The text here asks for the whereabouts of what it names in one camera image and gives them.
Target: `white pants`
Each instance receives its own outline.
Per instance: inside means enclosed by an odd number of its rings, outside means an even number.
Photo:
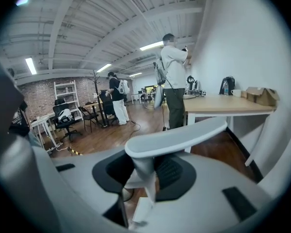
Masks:
[[[116,114],[117,119],[119,120],[119,124],[126,124],[129,121],[129,117],[127,114],[126,107],[124,105],[124,100],[113,101],[114,112]]]

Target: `backpack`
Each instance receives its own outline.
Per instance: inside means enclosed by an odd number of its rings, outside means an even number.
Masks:
[[[66,123],[72,121],[72,115],[69,109],[64,109],[59,113],[58,121],[61,123]]]
[[[224,85],[224,81],[225,80],[228,83],[228,94],[229,95],[232,95],[232,92],[231,91],[235,89],[235,79],[232,76],[225,77],[222,80],[219,94],[224,94],[224,87],[223,87],[223,85]]]
[[[163,62],[161,60],[157,60],[157,62],[153,62],[153,65],[157,84],[164,84],[166,81],[167,71],[164,68]]]
[[[119,80],[119,81],[120,81],[120,84],[118,85],[118,88],[116,89],[118,90],[120,94],[127,95],[129,93],[128,81],[127,80]]]

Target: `brick wall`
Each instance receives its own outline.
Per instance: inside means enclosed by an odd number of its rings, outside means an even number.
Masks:
[[[76,81],[77,93],[79,98],[80,106],[84,106],[86,102],[93,100],[93,93],[95,93],[94,82],[86,77],[77,78],[60,78],[60,79],[50,79],[42,80],[32,83],[27,83],[20,85],[18,88],[24,95],[24,100],[28,105],[27,111],[30,120],[36,118],[36,116],[43,116],[53,112],[53,106],[55,101],[54,92],[54,82],[59,83],[69,83],[71,81]],[[129,86],[132,87],[131,80],[128,80]],[[106,78],[99,78],[97,84],[98,91],[109,89],[109,80]],[[65,92],[63,90],[57,89],[57,93]],[[66,101],[72,101],[73,96],[65,96]]]

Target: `ceiling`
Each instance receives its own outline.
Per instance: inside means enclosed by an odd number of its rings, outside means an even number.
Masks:
[[[152,67],[155,52],[139,48],[166,33],[193,49],[206,0],[29,0],[18,6],[0,35],[0,61],[16,78],[106,72],[131,75]]]

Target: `baseboard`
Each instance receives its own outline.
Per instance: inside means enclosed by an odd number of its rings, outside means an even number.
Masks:
[[[232,130],[229,127],[226,128],[226,132],[228,132],[229,135],[232,137],[233,141],[239,147],[239,149],[242,152],[242,154],[244,155],[244,157],[246,159],[248,159],[250,154],[249,154],[248,150],[245,148],[245,146],[242,144],[242,142],[238,139],[238,137],[232,132]],[[256,182],[259,183],[263,179],[263,175],[261,174],[260,169],[258,168],[255,161],[252,161],[249,166],[251,167],[251,170],[255,176]]]

